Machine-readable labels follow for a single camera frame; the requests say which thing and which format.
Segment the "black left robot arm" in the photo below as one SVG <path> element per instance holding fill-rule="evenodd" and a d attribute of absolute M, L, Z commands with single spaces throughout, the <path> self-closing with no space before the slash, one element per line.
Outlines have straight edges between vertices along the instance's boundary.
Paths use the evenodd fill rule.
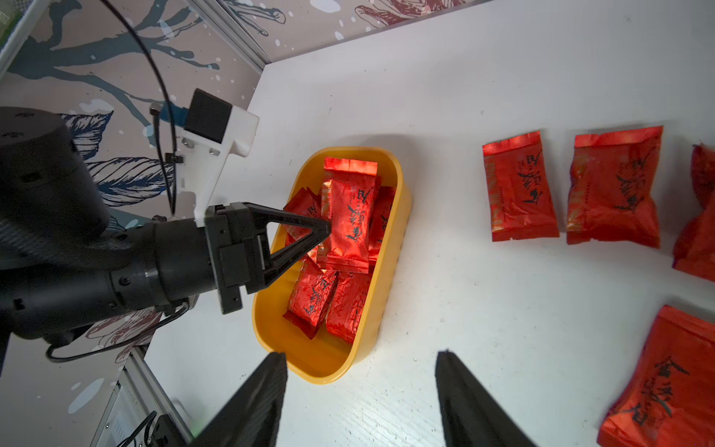
<path fill-rule="evenodd" d="M 1 343 L 71 344 L 93 324 L 154 308 L 167 321 L 219 294 L 223 313 L 272 285 L 330 235 L 329 223 L 252 203 L 211 206 L 204 223 L 149 222 L 123 232 L 65 121 L 1 111 Z"/>

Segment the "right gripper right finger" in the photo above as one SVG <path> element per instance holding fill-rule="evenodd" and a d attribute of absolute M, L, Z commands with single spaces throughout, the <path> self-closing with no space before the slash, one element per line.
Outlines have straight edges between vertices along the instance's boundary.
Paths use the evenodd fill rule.
<path fill-rule="evenodd" d="M 435 376 L 448 446 L 534 444 L 454 352 L 438 353 Z"/>

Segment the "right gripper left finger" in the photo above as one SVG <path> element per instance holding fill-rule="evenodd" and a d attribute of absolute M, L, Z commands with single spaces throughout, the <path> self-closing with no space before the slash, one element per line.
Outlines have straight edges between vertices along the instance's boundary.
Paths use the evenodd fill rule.
<path fill-rule="evenodd" d="M 191 445 L 274 447 L 287 381 L 286 355 L 268 354 Z"/>

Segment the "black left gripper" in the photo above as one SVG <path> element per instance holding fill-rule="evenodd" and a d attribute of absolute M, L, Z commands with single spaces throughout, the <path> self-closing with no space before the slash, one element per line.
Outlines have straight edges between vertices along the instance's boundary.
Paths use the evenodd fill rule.
<path fill-rule="evenodd" d="M 310 234 L 271 253 L 270 223 L 307 228 Z M 254 294 L 271 286 L 331 234 L 331 224 L 318 218 L 254 203 L 207 208 L 204 227 L 221 311 L 243 308 L 241 290 Z"/>

